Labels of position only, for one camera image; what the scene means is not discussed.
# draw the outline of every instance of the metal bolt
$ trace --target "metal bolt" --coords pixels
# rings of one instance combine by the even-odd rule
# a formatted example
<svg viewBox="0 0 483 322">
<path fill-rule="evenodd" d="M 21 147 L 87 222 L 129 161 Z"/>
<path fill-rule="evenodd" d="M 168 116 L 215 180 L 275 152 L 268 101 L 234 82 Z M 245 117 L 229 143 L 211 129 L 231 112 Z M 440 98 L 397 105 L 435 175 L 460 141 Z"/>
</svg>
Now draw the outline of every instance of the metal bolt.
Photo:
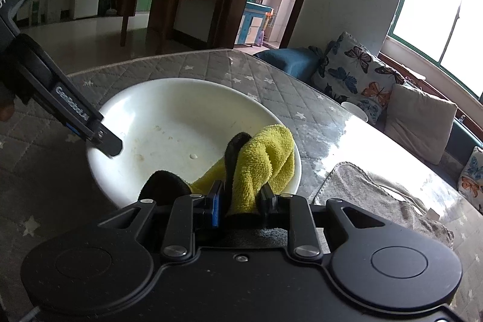
<svg viewBox="0 0 483 322">
<path fill-rule="evenodd" d="M 317 247 L 305 245 L 295 247 L 294 253 L 297 254 L 299 257 L 311 258 L 319 255 L 320 250 Z"/>
<path fill-rule="evenodd" d="M 188 252 L 187 249 L 185 249 L 183 246 L 178 246 L 178 245 L 172 245 L 172 246 L 167 246 L 164 248 L 163 253 L 164 255 L 167 255 L 168 257 L 172 258 L 179 258 Z"/>
<path fill-rule="evenodd" d="M 235 257 L 235 261 L 237 261 L 237 262 L 248 262 L 248 257 L 246 255 L 237 255 Z"/>
</svg>

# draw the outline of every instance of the gray quilted tablecloth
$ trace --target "gray quilted tablecloth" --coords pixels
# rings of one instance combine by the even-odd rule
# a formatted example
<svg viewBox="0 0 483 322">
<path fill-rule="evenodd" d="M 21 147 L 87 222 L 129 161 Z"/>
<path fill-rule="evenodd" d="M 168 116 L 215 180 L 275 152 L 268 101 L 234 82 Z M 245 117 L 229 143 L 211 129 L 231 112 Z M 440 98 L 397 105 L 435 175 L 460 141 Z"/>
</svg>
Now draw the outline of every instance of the gray quilted tablecloth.
<svg viewBox="0 0 483 322">
<path fill-rule="evenodd" d="M 304 83 L 249 55 L 210 50 L 119 63 L 72 75 L 101 106 L 149 79 L 206 79 L 239 90 L 271 110 L 294 135 L 302 160 L 299 194 L 314 196 L 340 161 L 403 185 L 455 232 L 464 276 L 452 308 L 479 320 L 483 309 L 481 216 L 419 160 Z M 95 185 L 85 144 L 36 103 L 18 103 L 0 123 L 0 294 L 12 320 L 31 308 L 20 264 L 35 245 L 113 210 Z"/>
</svg>

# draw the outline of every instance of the yellow towel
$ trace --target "yellow towel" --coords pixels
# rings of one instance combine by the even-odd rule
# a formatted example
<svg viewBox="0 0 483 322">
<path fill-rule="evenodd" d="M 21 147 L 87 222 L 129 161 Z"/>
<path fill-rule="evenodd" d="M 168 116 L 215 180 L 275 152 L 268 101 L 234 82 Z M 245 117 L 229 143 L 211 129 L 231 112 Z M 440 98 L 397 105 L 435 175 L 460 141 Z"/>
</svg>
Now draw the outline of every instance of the yellow towel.
<svg viewBox="0 0 483 322">
<path fill-rule="evenodd" d="M 235 167 L 228 215 L 257 212 L 255 198 L 267 182 L 274 194 L 284 190 L 294 176 L 294 146 L 292 133 L 281 124 L 264 127 L 243 146 Z M 215 180 L 225 178 L 221 158 L 190 187 L 193 193 L 206 195 Z"/>
</svg>

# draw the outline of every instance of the white basin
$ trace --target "white basin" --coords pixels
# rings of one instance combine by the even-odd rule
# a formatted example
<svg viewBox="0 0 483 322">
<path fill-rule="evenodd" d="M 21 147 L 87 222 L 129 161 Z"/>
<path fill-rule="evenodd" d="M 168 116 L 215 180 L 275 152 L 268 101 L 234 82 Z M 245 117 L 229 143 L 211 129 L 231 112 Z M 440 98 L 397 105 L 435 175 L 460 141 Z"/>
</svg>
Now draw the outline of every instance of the white basin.
<svg viewBox="0 0 483 322">
<path fill-rule="evenodd" d="M 236 90 L 191 78 L 163 78 L 125 89 L 100 109 L 102 123 L 123 142 L 116 157 L 88 146 L 89 166 L 106 196 L 122 208 L 137 200 L 155 171 L 187 182 L 202 176 L 239 132 L 255 135 L 280 120 Z M 302 176 L 295 146 L 295 174 L 284 193 L 295 194 Z"/>
</svg>

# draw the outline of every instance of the window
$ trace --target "window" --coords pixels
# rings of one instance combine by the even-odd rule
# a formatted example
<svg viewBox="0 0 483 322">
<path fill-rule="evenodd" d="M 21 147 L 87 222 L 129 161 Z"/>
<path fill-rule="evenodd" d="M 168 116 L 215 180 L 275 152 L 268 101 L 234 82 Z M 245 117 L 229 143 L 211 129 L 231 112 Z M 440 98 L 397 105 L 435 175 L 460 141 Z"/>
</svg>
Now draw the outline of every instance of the window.
<svg viewBox="0 0 483 322">
<path fill-rule="evenodd" d="M 401 0 L 389 35 L 483 94 L 483 0 Z"/>
</svg>

